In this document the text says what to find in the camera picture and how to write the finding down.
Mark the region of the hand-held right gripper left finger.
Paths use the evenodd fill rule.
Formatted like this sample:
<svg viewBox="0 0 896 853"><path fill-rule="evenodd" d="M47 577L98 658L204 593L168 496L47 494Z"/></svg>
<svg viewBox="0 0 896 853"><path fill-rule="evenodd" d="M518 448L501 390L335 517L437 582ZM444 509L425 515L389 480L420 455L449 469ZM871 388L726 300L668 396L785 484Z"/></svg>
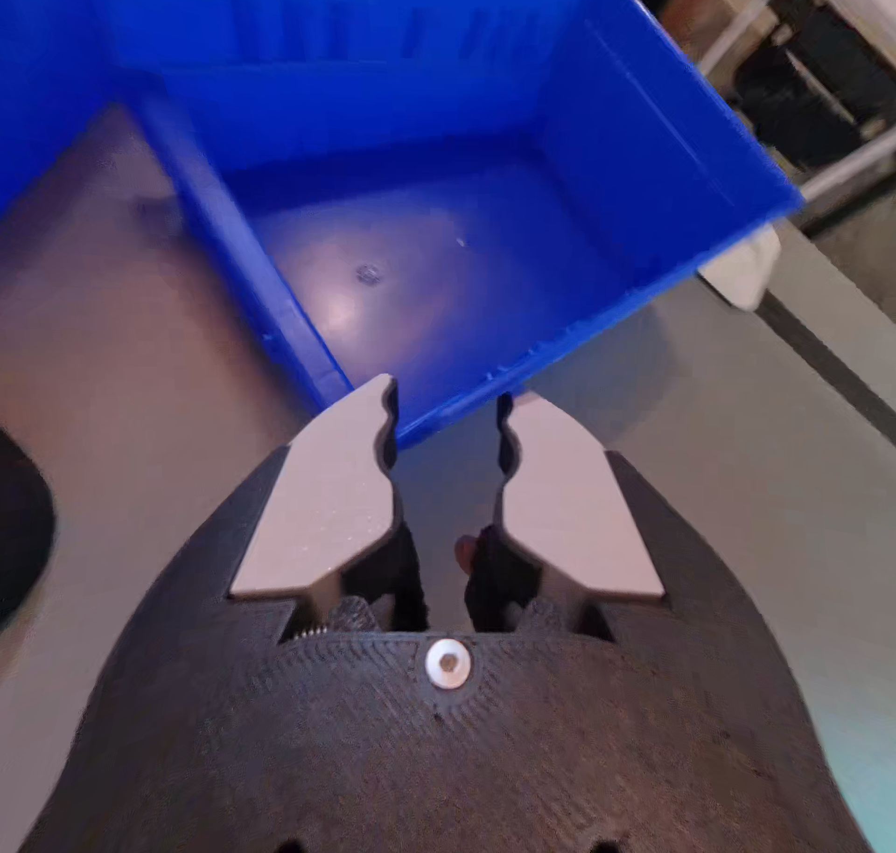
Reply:
<svg viewBox="0 0 896 853"><path fill-rule="evenodd" d="M344 596L392 598L407 624L407 533L390 472L398 384L381 374L287 445L231 581L234 601L302 601L314 618Z"/></svg>

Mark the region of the black office chair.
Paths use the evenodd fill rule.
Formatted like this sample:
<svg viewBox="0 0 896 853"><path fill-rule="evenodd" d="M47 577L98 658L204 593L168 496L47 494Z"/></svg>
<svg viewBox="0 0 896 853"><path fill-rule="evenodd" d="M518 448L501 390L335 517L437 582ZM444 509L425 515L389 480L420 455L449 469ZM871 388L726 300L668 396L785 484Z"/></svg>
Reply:
<svg viewBox="0 0 896 853"><path fill-rule="evenodd" d="M735 104L756 138L797 168L822 168L863 142L879 112L876 66L857 32L816 8L784 43L763 41L735 70Z"/></svg>

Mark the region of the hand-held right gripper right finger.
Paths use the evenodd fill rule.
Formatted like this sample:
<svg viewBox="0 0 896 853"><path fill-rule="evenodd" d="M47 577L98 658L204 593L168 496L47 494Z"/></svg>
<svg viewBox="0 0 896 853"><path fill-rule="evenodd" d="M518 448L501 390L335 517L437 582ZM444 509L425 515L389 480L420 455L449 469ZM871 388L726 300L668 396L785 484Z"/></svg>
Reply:
<svg viewBox="0 0 896 853"><path fill-rule="evenodd" d="M497 429L494 525L534 568L535 595L570 630L594 606L661 605L666 589L599 439L532 391L498 399Z"/></svg>

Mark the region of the white document stand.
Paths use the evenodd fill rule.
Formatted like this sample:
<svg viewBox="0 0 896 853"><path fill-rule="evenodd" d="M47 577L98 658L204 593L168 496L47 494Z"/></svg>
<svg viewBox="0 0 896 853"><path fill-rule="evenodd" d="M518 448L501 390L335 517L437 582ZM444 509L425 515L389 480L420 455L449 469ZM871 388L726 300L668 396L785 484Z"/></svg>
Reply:
<svg viewBox="0 0 896 853"><path fill-rule="evenodd" d="M763 300L780 253L778 234L768 224L702 265L698 275L729 306L753 313Z"/></svg>

